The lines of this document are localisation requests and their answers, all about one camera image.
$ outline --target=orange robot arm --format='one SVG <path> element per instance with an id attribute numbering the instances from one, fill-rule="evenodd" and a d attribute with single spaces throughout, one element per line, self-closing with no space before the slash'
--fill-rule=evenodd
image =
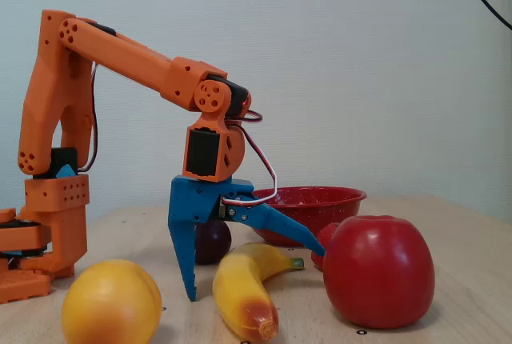
<path id="1" fill-rule="evenodd" d="M 44 10 L 38 57 L 23 106 L 18 150 L 23 173 L 48 171 L 59 120 L 61 146 L 76 149 L 78 167 L 87 163 L 94 124 L 92 62 L 156 90 L 186 110 L 202 112 L 188 129 L 184 175 L 219 182 L 240 166 L 243 135 L 238 129 L 228 129 L 225 117 L 245 115 L 250 94 L 227 81 L 226 72 L 186 58 L 171 60 L 109 27 L 66 12 Z M 215 133 L 216 140 L 205 132 Z"/>

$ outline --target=gripper jaw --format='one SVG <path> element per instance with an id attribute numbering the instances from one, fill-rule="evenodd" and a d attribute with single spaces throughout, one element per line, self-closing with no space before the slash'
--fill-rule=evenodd
<path id="1" fill-rule="evenodd" d="M 254 200 L 253 186 L 246 180 L 204 182 L 177 176 L 171 184 L 169 206 L 169 232 L 174 244 L 186 294 L 192 302 L 196 299 L 195 287 L 195 228 L 210 219 L 240 222 L 256 229 L 267 229 L 300 242 L 318 255 L 324 249 L 313 234 L 302 224 L 278 210 L 261 204 L 251 208 L 226 206 L 222 197 Z"/>

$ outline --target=dark purple plum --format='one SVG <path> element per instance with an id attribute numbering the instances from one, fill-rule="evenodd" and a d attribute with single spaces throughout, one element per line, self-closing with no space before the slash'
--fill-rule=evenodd
<path id="1" fill-rule="evenodd" d="M 198 224 L 195 231 L 195 263 L 215 264 L 230 251 L 231 232 L 222 220 Z"/>

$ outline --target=banana tip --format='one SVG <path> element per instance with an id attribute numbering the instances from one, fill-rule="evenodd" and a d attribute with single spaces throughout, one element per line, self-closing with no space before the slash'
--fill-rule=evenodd
<path id="1" fill-rule="evenodd" d="M 263 340 L 270 340 L 278 334 L 278 325 L 273 321 L 264 322 L 258 330 Z"/>

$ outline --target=plastic fruit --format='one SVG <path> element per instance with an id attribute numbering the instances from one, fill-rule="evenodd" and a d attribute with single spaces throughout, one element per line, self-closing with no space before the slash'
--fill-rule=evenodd
<path id="1" fill-rule="evenodd" d="M 195 230 L 196 264 L 214 264 L 230 251 L 231 232 L 222 220 L 198 224 Z"/>
<path id="2" fill-rule="evenodd" d="M 322 246 L 325 248 L 327 246 L 327 243 L 330 242 L 330 240 L 333 237 L 334 232 L 336 231 L 336 228 L 338 228 L 339 222 L 332 222 L 331 224 L 324 226 L 320 232 L 317 234 L 317 240 L 322 244 Z M 313 261 L 313 264 L 315 268 L 318 270 L 323 270 L 323 256 L 318 256 L 315 252 L 311 252 L 311 260 Z"/>
<path id="3" fill-rule="evenodd" d="M 143 268 L 125 260 L 94 264 L 62 304 L 68 344 L 147 344 L 158 328 L 162 298 Z"/>
<path id="4" fill-rule="evenodd" d="M 354 216 L 327 245 L 323 278 L 348 321 L 392 329 L 419 320 L 434 296 L 434 264 L 419 231 L 392 216 Z"/>
<path id="5" fill-rule="evenodd" d="M 229 252 L 214 278 L 214 299 L 224 322 L 244 340 L 274 337 L 278 312 L 262 282 L 285 270 L 301 269 L 301 258 L 288 258 L 267 244 L 248 243 Z"/>

